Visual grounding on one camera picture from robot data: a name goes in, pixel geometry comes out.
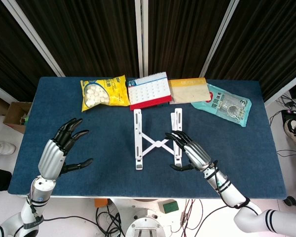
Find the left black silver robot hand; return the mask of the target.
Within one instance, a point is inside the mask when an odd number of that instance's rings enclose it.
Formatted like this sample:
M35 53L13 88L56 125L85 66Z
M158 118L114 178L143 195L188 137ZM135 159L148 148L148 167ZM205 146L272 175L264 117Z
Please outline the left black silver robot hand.
M88 130L82 130L73 134L74 130L82 123L82 119L73 118L63 124L54 137L46 143L42 152L38 169L41 176L46 180L56 180L62 174L83 169L93 162L89 158L84 162L76 164L66 164L65 160L75 142L87 134Z

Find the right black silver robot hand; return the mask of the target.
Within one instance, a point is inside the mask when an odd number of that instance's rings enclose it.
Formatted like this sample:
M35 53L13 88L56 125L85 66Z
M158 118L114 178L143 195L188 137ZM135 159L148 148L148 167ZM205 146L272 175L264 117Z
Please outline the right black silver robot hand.
M165 138L173 140L189 159L189 164L182 167L170 165L173 170L182 172L196 169L203 172L206 177L217 172L217 165L211 162L206 151L183 131L173 130L171 133L165 133Z

